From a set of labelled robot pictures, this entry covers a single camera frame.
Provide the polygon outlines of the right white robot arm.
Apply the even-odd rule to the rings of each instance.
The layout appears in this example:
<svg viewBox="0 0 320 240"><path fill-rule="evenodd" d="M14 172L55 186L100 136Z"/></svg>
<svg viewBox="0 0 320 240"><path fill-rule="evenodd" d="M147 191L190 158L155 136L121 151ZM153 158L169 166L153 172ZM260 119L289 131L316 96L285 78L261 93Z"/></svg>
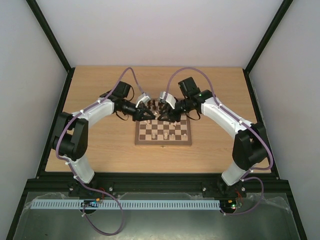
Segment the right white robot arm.
<svg viewBox="0 0 320 240"><path fill-rule="evenodd" d="M179 122L183 114L193 110L213 120L233 139L233 162L222 175L218 191L229 196L236 189L236 183L248 175L254 167L270 154L267 133L261 122L253 124L226 107L212 90L201 91L192 77L178 83L183 99L162 91L159 100L163 102L159 120Z"/></svg>

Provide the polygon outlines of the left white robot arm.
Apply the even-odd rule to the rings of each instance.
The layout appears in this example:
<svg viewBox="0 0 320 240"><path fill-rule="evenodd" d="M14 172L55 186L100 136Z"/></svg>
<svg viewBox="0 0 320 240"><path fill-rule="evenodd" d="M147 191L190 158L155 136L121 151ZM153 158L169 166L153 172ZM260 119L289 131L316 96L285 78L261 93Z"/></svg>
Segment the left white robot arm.
<svg viewBox="0 0 320 240"><path fill-rule="evenodd" d="M76 180L88 184L95 175L85 155L90 127L119 112L132 116L134 122L156 118L146 106L151 100L147 93L142 93L135 103L126 99L131 88L130 84L120 81L113 91L101 94L88 107L73 113L61 112L58 115L49 145L70 167Z"/></svg>

